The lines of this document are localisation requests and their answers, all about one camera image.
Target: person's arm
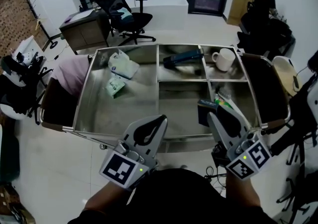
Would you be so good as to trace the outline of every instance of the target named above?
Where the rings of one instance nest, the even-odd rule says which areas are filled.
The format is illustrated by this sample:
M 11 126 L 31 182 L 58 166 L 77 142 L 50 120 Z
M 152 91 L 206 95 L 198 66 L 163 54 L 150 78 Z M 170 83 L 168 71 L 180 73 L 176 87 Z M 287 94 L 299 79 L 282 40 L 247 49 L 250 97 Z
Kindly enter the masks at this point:
M 260 207 L 260 199 L 252 186 L 250 179 L 241 181 L 230 171 L 227 171 L 227 199 L 242 207 Z
M 95 210 L 105 214 L 114 212 L 127 204 L 130 195 L 131 192 L 109 182 L 87 201 L 83 211 Z
M 276 0 L 269 0 L 269 12 L 272 15 L 276 15 L 277 10 L 276 10 Z

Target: black office chair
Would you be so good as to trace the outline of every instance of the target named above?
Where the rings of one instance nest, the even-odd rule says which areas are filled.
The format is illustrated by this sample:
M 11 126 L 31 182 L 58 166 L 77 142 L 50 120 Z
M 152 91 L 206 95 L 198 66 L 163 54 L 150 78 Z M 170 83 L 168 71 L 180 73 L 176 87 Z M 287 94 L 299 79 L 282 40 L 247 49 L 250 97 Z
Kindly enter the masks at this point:
M 44 87 L 47 86 L 42 78 L 51 72 L 52 69 L 45 71 L 47 68 L 44 67 L 39 72 L 43 57 L 39 57 L 38 59 L 36 57 L 37 53 L 34 55 L 29 67 L 18 63 L 11 56 L 2 58 L 1 66 L 3 70 L 9 75 L 11 75 L 12 71 L 21 75 L 20 81 L 23 81 L 26 86 L 19 87 L 6 76 L 0 75 L 0 85 L 2 87 L 0 91 L 0 103 L 12 107 L 16 113 L 27 113 L 28 117 L 32 117 L 32 113 L 34 112 L 35 123 L 39 125 L 37 108 L 40 107 L 39 103 L 45 90 L 42 91 L 40 96 L 37 96 L 37 85 L 41 82 Z
M 286 181 L 291 185 L 291 193 L 287 197 L 276 201 L 277 203 L 283 203 L 289 200 L 287 206 L 282 210 L 283 212 L 287 211 L 291 203 L 294 202 L 292 207 L 292 216 L 289 222 L 287 222 L 289 224 L 294 223 L 297 212 L 304 215 L 310 207 L 314 207 L 314 205 L 309 205 L 310 203 L 318 202 L 318 171 L 310 173 L 306 177 L 301 177 L 303 175 L 304 174 L 299 174 L 296 179 L 296 184 L 293 183 L 292 179 L 287 178 Z M 313 212 L 312 214 L 313 217 L 316 218 L 318 213 Z
M 42 77 L 47 75 L 49 72 L 53 71 L 52 69 L 47 70 L 47 67 L 44 67 L 41 71 L 41 63 L 43 62 L 43 56 L 37 58 L 38 52 L 35 53 L 32 58 L 31 65 L 29 67 L 22 65 L 18 61 L 14 60 L 12 56 L 5 56 L 1 59 L 1 66 L 5 72 L 11 75 L 11 72 L 14 71 L 20 75 L 19 81 L 23 81 L 26 85 L 33 83 L 35 80 L 39 80 L 44 87 L 47 85 L 44 83 Z
M 95 2 L 103 10 L 105 10 L 110 17 L 112 28 L 117 29 L 119 32 L 131 32 L 122 34 L 123 38 L 125 38 L 126 36 L 129 36 L 129 38 L 122 42 L 119 46 L 125 45 L 131 40 L 134 40 L 135 44 L 137 45 L 137 39 L 152 39 L 152 41 L 156 41 L 154 37 L 140 35 L 140 33 L 145 32 L 143 28 L 150 22 L 153 16 L 147 13 L 143 13 L 144 0 L 138 1 L 140 2 L 140 13 L 132 13 L 133 18 L 131 18 L 131 20 L 129 21 L 126 21 L 121 19 L 123 13 L 117 11 L 120 8 L 124 7 L 131 13 L 131 9 L 129 8 L 125 0 L 95 0 Z

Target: cardboard box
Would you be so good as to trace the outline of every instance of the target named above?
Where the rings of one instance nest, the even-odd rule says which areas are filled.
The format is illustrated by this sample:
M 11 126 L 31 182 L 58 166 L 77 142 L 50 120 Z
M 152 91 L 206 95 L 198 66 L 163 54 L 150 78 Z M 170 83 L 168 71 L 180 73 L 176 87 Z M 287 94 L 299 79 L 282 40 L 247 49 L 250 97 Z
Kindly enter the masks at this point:
M 22 224 L 35 224 L 35 219 L 22 204 L 10 204 L 15 218 Z
M 13 215 L 0 215 L 0 223 L 1 224 L 19 224 L 19 222 L 15 219 Z
M 20 197 L 17 191 L 11 185 L 4 186 L 4 197 L 8 208 L 10 209 L 10 204 L 20 204 Z
M 0 186 L 0 215 L 12 215 L 5 199 L 4 186 Z
M 247 13 L 247 4 L 253 0 L 233 0 L 227 24 L 238 26 L 240 19 Z

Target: black shirt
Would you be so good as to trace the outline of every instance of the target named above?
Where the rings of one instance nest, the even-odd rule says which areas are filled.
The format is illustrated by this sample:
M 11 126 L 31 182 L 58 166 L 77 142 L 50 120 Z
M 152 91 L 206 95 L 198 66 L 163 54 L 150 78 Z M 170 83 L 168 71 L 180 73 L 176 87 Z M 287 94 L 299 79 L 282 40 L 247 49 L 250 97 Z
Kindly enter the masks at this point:
M 185 169 L 156 171 L 136 188 L 130 204 L 109 215 L 87 210 L 69 224 L 162 221 L 275 224 L 261 207 L 244 208 L 223 198 L 202 176 Z
M 275 0 L 254 0 L 255 12 L 260 19 L 268 20 L 269 9 L 276 8 Z

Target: person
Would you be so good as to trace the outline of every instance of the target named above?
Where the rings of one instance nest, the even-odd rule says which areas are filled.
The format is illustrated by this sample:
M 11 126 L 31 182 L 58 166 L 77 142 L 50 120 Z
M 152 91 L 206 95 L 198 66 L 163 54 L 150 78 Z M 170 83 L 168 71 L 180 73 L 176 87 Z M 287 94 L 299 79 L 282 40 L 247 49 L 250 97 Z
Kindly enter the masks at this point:
M 69 224 L 208 221 L 209 223 L 274 224 L 261 208 L 251 180 L 227 172 L 226 198 L 199 174 L 187 169 L 154 171 L 131 192 L 109 182 L 92 196 Z
M 269 13 L 276 13 L 275 0 L 254 0 L 255 22 L 258 25 L 266 25 L 269 20 Z
M 270 27 L 268 27 L 270 13 L 276 13 L 275 0 L 254 0 L 253 7 L 250 10 L 249 48 L 244 47 L 247 52 L 264 55 L 266 50 L 271 49 L 273 39 Z

